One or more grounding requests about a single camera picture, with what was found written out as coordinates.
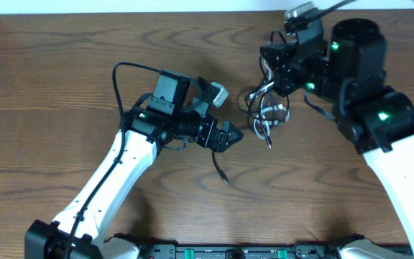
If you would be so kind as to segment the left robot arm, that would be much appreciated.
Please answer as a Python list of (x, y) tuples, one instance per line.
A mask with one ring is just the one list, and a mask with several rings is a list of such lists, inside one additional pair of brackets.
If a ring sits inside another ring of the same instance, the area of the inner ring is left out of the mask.
[(175, 71), (162, 70), (155, 91), (127, 112), (110, 151), (72, 202), (51, 223), (36, 220), (24, 238), (26, 258), (138, 258), (141, 248), (124, 235), (108, 238), (116, 213), (138, 178), (173, 140), (222, 153), (243, 138), (230, 122), (209, 113), (229, 92)]

